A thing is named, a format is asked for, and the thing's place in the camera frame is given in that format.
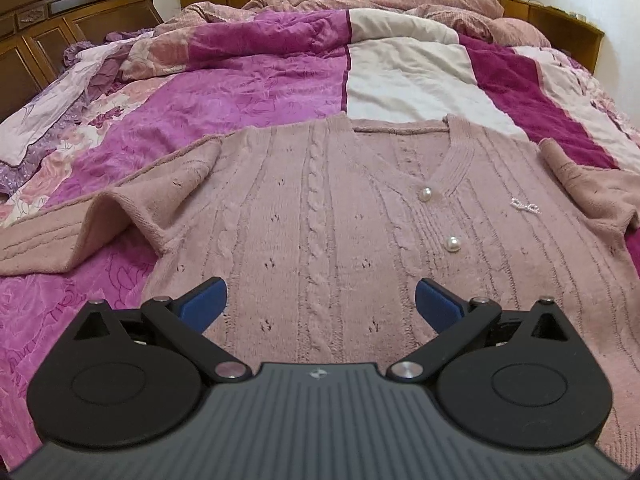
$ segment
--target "pink cardigan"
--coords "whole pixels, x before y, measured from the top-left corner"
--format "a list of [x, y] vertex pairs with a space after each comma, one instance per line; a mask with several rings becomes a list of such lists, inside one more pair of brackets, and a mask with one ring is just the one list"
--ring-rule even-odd
[[619, 443], [639, 429], [640, 289], [624, 235], [639, 204], [640, 176], [577, 166], [552, 140], [342, 114], [205, 138], [19, 221], [0, 274], [65, 272], [133, 222], [160, 256], [143, 299], [221, 276], [228, 307], [206, 335], [253, 367], [384, 369], [434, 335], [422, 277], [511, 309], [552, 295], [614, 388], [601, 444], [632, 463]]

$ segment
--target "black plastic part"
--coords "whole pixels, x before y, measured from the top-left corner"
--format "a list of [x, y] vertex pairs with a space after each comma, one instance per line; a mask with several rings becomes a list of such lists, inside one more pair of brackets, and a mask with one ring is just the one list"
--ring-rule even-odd
[[436, 392], [465, 431], [519, 450], [595, 442], [612, 407], [607, 378], [556, 304], [535, 304], [507, 344], [455, 359]]
[[113, 449], [183, 422], [201, 389], [189, 360], [137, 344], [106, 302], [87, 303], [31, 380], [27, 406], [42, 440]]
[[121, 452], [46, 443], [15, 480], [623, 480], [593, 446], [509, 452], [373, 364], [264, 364], [167, 436]]
[[443, 367], [457, 356], [469, 349], [484, 346], [489, 330], [500, 319], [501, 313], [500, 306], [493, 301], [478, 306], [462, 320], [442, 332], [436, 339], [400, 359], [400, 361], [411, 361], [421, 365], [424, 369], [421, 375], [412, 379], [398, 378], [389, 367], [386, 376], [400, 383], [421, 383], [434, 380]]
[[252, 376], [251, 368], [245, 365], [246, 373], [241, 377], [220, 377], [215, 371], [218, 364], [242, 361], [186, 326], [164, 304], [147, 301], [140, 311], [143, 322], [153, 330], [158, 344], [185, 356], [200, 371], [206, 383], [239, 383]]
[[139, 310], [86, 304], [31, 381], [28, 408], [48, 442], [15, 478], [627, 476], [591, 446], [612, 392], [555, 303], [503, 312], [425, 280], [463, 317], [400, 360], [422, 365], [419, 377], [266, 364], [230, 380], [216, 366], [240, 361], [178, 318], [216, 281]]

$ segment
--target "metal pin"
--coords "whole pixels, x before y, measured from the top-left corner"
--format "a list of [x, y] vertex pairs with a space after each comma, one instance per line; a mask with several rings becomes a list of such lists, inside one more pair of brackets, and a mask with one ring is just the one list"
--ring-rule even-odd
[[218, 364], [214, 371], [225, 379], [237, 379], [246, 373], [246, 366], [238, 361], [225, 361]]
[[471, 304], [473, 306], [480, 306], [480, 305], [486, 305], [490, 301], [491, 300], [489, 298], [485, 298], [483, 296], [477, 296], [475, 298], [471, 298], [469, 300], [469, 304]]
[[400, 361], [391, 367], [391, 373], [398, 378], [414, 379], [424, 372], [424, 368], [412, 361]]

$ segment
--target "purple floral fabric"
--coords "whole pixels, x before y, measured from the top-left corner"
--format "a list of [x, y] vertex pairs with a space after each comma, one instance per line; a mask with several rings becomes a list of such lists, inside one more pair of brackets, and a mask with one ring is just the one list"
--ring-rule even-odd
[[114, 117], [120, 117], [123, 113], [123, 108], [121, 106], [116, 106], [107, 112], [98, 115], [95, 119], [89, 122], [89, 126], [95, 126], [96, 128], [101, 128], [104, 126], [104, 123], [109, 119], [113, 119]]
[[87, 98], [83, 94], [47, 130], [47, 133], [27, 148], [27, 154], [20, 166], [9, 166], [0, 161], [0, 194], [11, 196], [40, 169], [42, 160], [56, 150], [60, 135], [70, 126], [80, 123], [80, 117], [87, 104]]
[[[140, 34], [144, 34], [145, 32], [152, 31], [152, 28], [141, 28], [135, 32], [110, 32], [104, 37], [104, 43], [113, 43], [114, 41], [121, 40], [132, 40], [132, 38], [137, 38]], [[68, 46], [65, 49], [65, 53], [63, 54], [63, 62], [66, 68], [71, 68], [75, 65], [78, 60], [76, 56], [78, 53], [83, 50], [87, 50], [88, 48], [93, 48], [94, 45], [91, 41], [79, 41], [78, 43], [74, 43], [73, 45]]]
[[118, 79], [118, 72], [122, 62], [127, 59], [132, 45], [123, 45], [116, 52], [107, 56], [100, 70], [91, 78], [86, 88], [89, 101], [95, 101], [102, 94], [109, 95], [114, 88], [120, 89], [121, 81]]

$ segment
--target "blue gripper pad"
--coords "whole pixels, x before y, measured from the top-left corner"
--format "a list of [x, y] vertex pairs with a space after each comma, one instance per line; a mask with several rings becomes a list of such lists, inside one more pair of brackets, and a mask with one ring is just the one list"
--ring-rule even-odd
[[420, 280], [415, 287], [415, 306], [437, 333], [444, 332], [464, 316], [462, 300], [448, 297], [435, 283], [427, 280]]
[[225, 280], [214, 278], [207, 280], [189, 295], [180, 306], [178, 317], [187, 326], [198, 333], [203, 333], [226, 307]]

